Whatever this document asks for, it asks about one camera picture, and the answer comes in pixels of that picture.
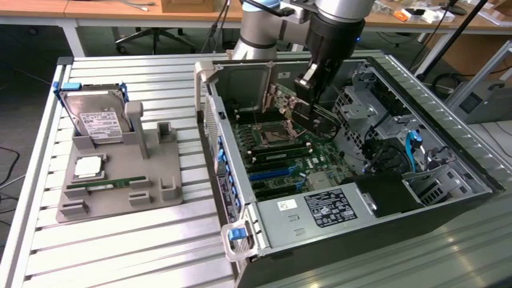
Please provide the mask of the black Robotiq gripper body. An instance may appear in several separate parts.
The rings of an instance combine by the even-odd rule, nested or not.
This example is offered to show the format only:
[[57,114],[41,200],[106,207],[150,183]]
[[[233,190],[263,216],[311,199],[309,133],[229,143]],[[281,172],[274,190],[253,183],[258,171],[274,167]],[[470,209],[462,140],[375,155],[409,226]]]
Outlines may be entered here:
[[363,19],[338,22],[319,13],[313,14],[307,30],[309,65],[315,65],[313,79],[329,77],[351,56],[363,26]]

